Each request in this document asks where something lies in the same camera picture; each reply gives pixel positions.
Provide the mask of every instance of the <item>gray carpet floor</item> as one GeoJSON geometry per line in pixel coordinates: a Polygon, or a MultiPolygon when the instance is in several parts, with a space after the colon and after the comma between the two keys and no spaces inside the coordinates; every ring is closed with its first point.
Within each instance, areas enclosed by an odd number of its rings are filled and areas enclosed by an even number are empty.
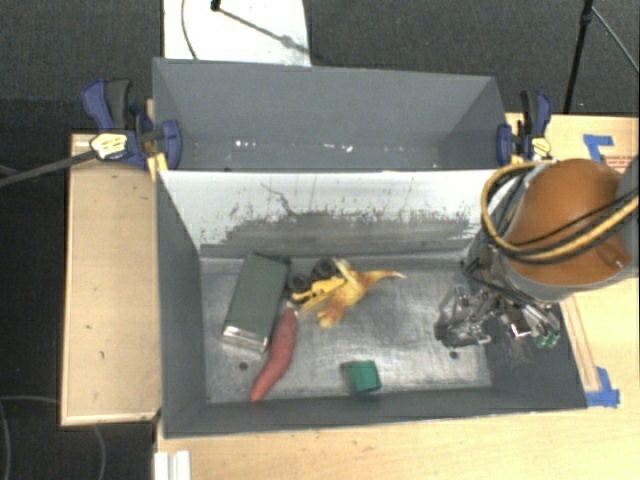
{"type": "MultiPolygon", "coordinates": [[[[493,75],[507,111],[540,89],[562,108],[582,0],[304,0],[316,65],[493,75]]],[[[596,0],[638,60],[640,0],[596,0]]],[[[0,164],[35,167],[91,128],[79,93],[128,78],[151,95],[162,0],[0,0],[0,164]]],[[[601,23],[587,32],[572,111],[638,115],[638,76],[601,23]]],[[[57,398],[65,262],[65,176],[0,191],[0,396],[57,398]]],[[[62,431],[55,406],[5,402],[12,479],[97,478],[91,430],[62,431]]],[[[104,478],[150,476],[151,427],[103,428],[104,478]]],[[[6,471],[0,435],[0,474],[6,471]]]]}

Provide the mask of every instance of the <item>toy carrot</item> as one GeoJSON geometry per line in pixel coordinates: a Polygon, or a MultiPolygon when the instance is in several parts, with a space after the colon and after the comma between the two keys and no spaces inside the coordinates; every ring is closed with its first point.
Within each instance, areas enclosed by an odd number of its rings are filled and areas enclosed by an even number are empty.
{"type": "Polygon", "coordinates": [[[298,319],[293,307],[284,310],[271,337],[271,347],[267,360],[256,376],[251,387],[249,400],[257,402],[262,399],[269,390],[287,372],[293,349],[296,346],[296,333],[298,330],[298,319]]]}

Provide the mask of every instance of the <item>toy dinosaur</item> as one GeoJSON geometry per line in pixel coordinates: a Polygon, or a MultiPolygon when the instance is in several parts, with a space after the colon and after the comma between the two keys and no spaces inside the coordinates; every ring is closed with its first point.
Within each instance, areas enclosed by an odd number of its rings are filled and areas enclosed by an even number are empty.
{"type": "Polygon", "coordinates": [[[323,309],[318,312],[317,316],[320,326],[324,328],[332,327],[342,320],[346,308],[360,302],[369,288],[381,279],[385,277],[406,277],[395,270],[358,272],[344,259],[334,258],[333,262],[339,275],[333,276],[329,280],[313,283],[311,289],[307,292],[308,300],[301,306],[301,309],[306,311],[317,308],[318,305],[322,304],[323,309]],[[320,284],[330,287],[330,289],[326,291],[321,287],[318,289],[320,284]]]}

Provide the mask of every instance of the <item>wooden board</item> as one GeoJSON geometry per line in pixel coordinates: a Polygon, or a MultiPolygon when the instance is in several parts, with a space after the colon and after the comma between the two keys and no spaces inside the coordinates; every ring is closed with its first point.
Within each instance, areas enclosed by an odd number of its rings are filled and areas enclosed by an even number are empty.
{"type": "MultiPolygon", "coordinates": [[[[72,137],[72,153],[89,136],[72,137]]],[[[97,160],[69,182],[62,425],[151,419],[160,407],[148,173],[97,160]]]]}

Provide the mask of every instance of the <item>green cube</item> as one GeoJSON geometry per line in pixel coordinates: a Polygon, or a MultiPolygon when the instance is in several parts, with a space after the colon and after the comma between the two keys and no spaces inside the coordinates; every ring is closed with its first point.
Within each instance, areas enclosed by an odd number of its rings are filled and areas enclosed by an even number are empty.
{"type": "Polygon", "coordinates": [[[345,363],[343,368],[355,395],[370,393],[382,387],[374,361],[353,361],[345,363]]]}

